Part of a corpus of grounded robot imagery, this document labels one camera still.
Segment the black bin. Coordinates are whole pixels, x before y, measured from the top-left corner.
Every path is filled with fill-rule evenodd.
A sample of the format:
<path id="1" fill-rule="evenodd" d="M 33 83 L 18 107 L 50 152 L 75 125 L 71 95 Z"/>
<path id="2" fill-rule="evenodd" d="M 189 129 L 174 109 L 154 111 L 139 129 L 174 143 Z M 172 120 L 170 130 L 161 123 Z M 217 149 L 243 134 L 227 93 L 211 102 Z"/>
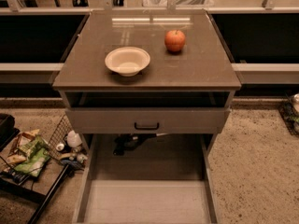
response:
<path id="1" fill-rule="evenodd" d="M 9 114 L 0 114 L 0 151 L 20 132 L 15 127 L 15 118 Z"/>

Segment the grey drawer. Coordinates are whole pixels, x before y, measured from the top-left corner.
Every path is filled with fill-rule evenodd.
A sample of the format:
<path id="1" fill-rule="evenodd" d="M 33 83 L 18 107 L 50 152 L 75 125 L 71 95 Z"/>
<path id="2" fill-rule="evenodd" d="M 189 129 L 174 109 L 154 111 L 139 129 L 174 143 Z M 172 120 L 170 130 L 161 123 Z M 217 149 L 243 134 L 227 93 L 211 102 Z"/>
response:
<path id="1" fill-rule="evenodd" d="M 229 108 L 67 108 L 77 133 L 220 133 Z"/>
<path id="2" fill-rule="evenodd" d="M 202 135 L 150 138 L 122 156 L 114 139 L 93 138 L 72 224 L 221 224 Z"/>

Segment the black metal rack frame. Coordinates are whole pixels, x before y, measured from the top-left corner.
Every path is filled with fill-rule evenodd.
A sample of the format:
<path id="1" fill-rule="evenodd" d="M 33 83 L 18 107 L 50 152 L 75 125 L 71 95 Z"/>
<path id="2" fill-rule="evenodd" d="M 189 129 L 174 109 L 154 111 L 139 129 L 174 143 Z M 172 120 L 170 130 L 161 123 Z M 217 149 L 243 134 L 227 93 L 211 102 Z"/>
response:
<path id="1" fill-rule="evenodd" d="M 9 193 L 13 196 L 16 196 L 18 198 L 21 198 L 23 200 L 36 204 L 36 210 L 34 211 L 30 219 L 26 223 L 26 224 L 36 224 L 40 219 L 42 213 L 46 209 L 47 205 L 50 203 L 55 192 L 63 184 L 64 180 L 68 176 L 71 176 L 73 173 L 74 173 L 73 168 L 69 164 L 65 165 L 46 194 L 42 194 L 21 187 L 19 185 L 8 182 L 3 178 L 0 178 L 0 190 Z"/>

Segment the red apple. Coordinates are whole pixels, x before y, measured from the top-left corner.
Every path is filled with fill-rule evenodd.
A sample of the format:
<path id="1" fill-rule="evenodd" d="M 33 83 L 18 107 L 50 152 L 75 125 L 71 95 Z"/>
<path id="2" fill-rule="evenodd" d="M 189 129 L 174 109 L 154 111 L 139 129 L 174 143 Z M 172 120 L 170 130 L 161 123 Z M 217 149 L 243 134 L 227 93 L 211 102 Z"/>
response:
<path id="1" fill-rule="evenodd" d="M 165 34 L 164 44 L 168 51 L 179 52 L 183 49 L 186 35 L 180 30 L 171 30 Z"/>

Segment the clear plastic tray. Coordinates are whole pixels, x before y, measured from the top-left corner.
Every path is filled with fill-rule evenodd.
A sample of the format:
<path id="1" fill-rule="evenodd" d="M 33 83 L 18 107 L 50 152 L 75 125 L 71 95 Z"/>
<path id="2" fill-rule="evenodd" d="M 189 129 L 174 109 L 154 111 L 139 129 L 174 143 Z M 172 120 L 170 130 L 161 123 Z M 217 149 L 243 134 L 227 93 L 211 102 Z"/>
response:
<path id="1" fill-rule="evenodd" d="M 143 7 L 167 7 L 168 0 L 142 0 Z M 176 0 L 177 7 L 209 7 L 213 6 L 213 0 Z"/>

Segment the white plastic bottle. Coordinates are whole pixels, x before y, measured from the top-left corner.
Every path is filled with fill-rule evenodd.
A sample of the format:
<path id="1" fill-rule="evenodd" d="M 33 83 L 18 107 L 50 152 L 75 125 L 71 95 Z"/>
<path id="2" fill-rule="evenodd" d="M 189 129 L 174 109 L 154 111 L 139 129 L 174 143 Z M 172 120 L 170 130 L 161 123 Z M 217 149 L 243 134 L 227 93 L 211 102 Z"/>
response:
<path id="1" fill-rule="evenodd" d="M 70 147 L 78 147 L 82 144 L 80 136 L 75 131 L 70 131 L 66 137 L 67 144 Z"/>

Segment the brown snack bag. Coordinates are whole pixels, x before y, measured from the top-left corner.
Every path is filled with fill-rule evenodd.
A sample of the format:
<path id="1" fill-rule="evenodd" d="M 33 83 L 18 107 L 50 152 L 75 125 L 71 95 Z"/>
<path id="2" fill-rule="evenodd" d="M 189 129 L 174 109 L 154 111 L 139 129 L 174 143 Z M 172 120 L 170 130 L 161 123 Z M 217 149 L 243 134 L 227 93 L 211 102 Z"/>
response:
<path id="1" fill-rule="evenodd" d="M 33 141 L 38 134 L 39 130 L 19 133 L 12 140 L 11 149 L 7 155 L 7 163 L 13 165 L 26 161 L 27 156 L 23 151 L 21 151 L 21 147 Z"/>

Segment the green snack bag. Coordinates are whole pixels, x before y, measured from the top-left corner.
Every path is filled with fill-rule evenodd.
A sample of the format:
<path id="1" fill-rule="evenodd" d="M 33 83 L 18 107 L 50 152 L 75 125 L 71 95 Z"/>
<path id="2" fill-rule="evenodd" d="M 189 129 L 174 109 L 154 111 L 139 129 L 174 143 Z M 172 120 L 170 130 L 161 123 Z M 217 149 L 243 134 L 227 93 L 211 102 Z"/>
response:
<path id="1" fill-rule="evenodd" d="M 17 164 L 14 169 L 26 175 L 38 177 L 43 166 L 50 159 L 45 140 L 37 135 L 34 140 L 18 147 L 18 150 L 26 161 Z"/>

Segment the grey drawer cabinet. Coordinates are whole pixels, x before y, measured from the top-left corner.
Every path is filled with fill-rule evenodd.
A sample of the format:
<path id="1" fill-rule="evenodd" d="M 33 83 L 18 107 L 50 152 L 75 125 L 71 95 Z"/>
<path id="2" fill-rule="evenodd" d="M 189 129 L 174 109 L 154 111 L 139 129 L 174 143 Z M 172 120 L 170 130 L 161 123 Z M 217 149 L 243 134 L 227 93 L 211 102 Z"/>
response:
<path id="1" fill-rule="evenodd" d="M 168 31 L 186 35 L 183 49 L 168 51 Z M 149 65 L 123 77 L 105 65 L 114 49 L 136 47 Z M 67 108 L 229 108 L 240 82 L 210 18 L 203 10 L 94 11 L 53 87 Z"/>

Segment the grey top drawer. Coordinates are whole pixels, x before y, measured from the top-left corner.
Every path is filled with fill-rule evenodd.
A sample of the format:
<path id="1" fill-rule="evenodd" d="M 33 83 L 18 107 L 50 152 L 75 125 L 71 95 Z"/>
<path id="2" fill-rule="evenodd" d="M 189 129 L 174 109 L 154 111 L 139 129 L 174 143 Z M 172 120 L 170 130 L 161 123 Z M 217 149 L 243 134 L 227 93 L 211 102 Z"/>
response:
<path id="1" fill-rule="evenodd" d="M 67 108 L 77 133 L 220 133 L 229 108 Z"/>

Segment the white paper bowl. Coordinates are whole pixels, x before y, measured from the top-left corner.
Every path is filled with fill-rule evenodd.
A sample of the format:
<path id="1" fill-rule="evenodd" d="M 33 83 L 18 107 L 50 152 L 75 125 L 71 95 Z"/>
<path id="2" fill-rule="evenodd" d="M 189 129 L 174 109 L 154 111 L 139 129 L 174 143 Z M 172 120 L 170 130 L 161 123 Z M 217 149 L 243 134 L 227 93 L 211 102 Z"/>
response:
<path id="1" fill-rule="evenodd" d="M 136 47 L 114 49 L 105 58 L 106 67 L 124 77 L 135 76 L 149 64 L 150 55 Z"/>

